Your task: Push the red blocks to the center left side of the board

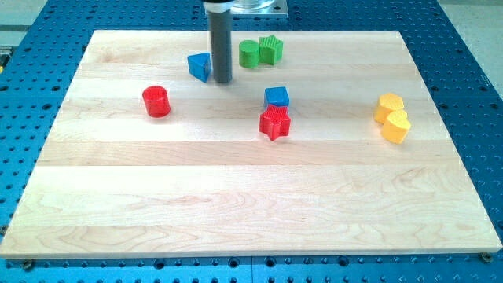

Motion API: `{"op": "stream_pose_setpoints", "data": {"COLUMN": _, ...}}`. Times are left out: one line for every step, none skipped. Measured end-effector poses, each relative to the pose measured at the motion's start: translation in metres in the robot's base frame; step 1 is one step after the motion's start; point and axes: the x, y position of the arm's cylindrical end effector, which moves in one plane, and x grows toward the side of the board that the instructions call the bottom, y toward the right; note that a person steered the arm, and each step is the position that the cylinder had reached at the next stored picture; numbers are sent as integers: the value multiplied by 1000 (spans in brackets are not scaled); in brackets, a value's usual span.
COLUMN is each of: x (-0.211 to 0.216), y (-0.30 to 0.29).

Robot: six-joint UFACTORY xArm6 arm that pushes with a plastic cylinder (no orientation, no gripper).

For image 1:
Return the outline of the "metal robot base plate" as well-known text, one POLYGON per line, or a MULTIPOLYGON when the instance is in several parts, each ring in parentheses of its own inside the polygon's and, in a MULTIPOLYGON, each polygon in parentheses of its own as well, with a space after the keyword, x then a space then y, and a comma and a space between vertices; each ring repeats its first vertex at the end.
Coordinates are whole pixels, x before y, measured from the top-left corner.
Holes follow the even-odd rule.
POLYGON ((235 0, 231 8, 233 15, 239 17, 286 18, 288 16, 287 0, 235 0))

